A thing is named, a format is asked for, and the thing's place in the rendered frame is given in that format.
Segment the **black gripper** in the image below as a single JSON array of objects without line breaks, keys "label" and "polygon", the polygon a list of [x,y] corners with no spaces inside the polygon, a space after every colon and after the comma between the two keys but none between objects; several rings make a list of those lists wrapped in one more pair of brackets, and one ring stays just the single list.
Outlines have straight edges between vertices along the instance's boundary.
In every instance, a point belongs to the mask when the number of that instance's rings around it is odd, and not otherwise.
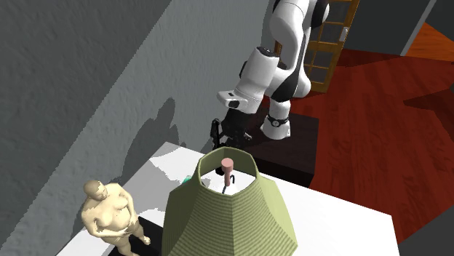
[{"label": "black gripper", "polygon": [[246,128],[251,118],[251,113],[244,113],[237,109],[229,108],[224,120],[221,122],[222,132],[219,131],[220,121],[213,119],[210,128],[212,149],[215,150],[223,146],[223,143],[220,141],[223,134],[229,137],[230,147],[243,148],[252,139],[252,136],[246,133]]}]

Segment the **dark robot stand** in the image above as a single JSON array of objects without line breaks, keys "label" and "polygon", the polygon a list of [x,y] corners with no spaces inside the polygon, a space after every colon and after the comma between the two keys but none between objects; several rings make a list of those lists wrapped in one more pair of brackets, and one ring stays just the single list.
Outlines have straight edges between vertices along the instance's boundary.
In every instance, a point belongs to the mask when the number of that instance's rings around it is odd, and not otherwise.
[{"label": "dark robot stand", "polygon": [[309,187],[315,174],[319,120],[291,113],[291,136],[272,140],[260,130],[267,113],[267,108],[259,108],[250,119],[247,133],[252,139],[244,151],[254,157],[259,172]]}]

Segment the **green shade table lamp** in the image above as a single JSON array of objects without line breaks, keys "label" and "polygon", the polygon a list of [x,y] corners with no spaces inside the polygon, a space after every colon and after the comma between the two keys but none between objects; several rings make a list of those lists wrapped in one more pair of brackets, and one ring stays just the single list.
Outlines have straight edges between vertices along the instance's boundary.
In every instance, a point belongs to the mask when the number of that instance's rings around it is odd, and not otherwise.
[{"label": "green shade table lamp", "polygon": [[[201,181],[224,158],[254,177],[234,195],[213,191]],[[259,173],[245,151],[222,147],[209,152],[199,159],[191,179],[169,194],[162,256],[292,256],[297,247],[278,186]]]}]

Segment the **wooden glass pane door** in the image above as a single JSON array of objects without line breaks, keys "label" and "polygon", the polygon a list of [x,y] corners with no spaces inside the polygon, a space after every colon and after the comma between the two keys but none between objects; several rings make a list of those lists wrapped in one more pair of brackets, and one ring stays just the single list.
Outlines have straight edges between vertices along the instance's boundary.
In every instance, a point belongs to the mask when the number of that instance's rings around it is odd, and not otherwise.
[{"label": "wooden glass pane door", "polygon": [[270,19],[280,60],[273,97],[326,92],[359,0],[275,0]]}]

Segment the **white table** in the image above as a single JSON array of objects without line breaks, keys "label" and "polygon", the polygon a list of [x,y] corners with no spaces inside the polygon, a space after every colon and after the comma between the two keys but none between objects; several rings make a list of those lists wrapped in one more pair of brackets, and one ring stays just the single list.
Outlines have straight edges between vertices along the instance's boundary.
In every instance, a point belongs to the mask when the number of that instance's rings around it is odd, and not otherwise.
[{"label": "white table", "polygon": [[[202,153],[165,142],[124,185],[138,214],[162,226],[169,192],[192,175]],[[298,248],[294,256],[400,256],[391,215],[279,178]]]}]

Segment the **cream human figure statue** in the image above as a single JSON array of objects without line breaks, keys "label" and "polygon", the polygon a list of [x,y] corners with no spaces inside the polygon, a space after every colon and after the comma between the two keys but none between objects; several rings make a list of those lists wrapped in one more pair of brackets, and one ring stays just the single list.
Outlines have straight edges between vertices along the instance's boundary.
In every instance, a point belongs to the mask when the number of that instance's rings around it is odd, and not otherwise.
[{"label": "cream human figure statue", "polygon": [[89,180],[84,184],[87,195],[81,209],[81,221],[91,236],[114,245],[122,256],[140,256],[131,249],[130,236],[145,245],[151,239],[144,234],[130,193],[118,183],[103,184]]}]

